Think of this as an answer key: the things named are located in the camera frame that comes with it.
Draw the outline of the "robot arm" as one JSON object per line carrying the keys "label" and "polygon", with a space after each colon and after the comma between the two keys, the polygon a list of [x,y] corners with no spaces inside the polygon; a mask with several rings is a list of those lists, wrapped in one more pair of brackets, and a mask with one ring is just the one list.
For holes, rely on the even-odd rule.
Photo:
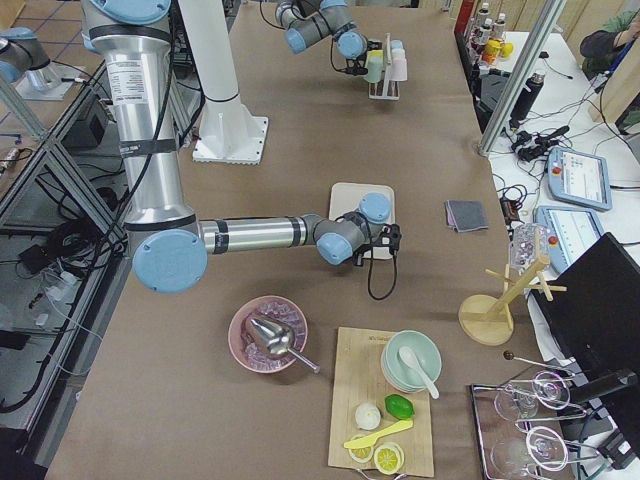
{"label": "robot arm", "polygon": [[179,140],[169,106],[170,58],[180,14],[204,97],[194,156],[257,164],[268,121],[241,101],[227,23],[217,1],[86,1],[86,46],[105,60],[129,181],[124,226],[133,269],[147,288],[178,293],[203,276],[210,256],[313,245],[332,265],[360,264],[377,248],[396,255],[399,227],[391,200],[368,193],[334,220],[316,214],[201,220],[184,200]]}
{"label": "robot arm", "polygon": [[337,44],[346,66],[339,72],[364,76],[371,42],[358,30],[346,1],[277,1],[275,20],[290,50],[299,54],[325,38]]}

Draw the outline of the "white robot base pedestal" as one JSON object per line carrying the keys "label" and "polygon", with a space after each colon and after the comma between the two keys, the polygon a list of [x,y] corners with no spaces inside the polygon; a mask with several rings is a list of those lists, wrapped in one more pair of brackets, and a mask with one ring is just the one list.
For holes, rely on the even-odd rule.
{"label": "white robot base pedestal", "polygon": [[269,120],[243,104],[220,1],[179,3],[205,96],[193,158],[199,162],[257,165]]}

